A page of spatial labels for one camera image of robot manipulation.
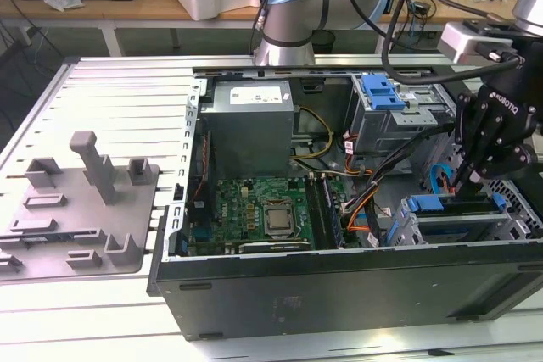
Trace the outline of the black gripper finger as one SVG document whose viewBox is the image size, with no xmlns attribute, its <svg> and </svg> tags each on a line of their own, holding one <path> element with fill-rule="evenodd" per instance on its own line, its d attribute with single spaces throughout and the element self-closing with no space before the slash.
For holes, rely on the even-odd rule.
<svg viewBox="0 0 543 362">
<path fill-rule="evenodd" d="M 460 192 L 473 171 L 473 116 L 476 99 L 473 95 L 460 93 L 456 100 L 455 144 L 461 159 L 456 169 L 452 186 Z"/>
<path fill-rule="evenodd" d="M 534 149 L 526 143 L 498 146 L 473 160 L 468 174 L 484 179 L 502 179 L 523 175 L 534 163 Z"/>
</svg>

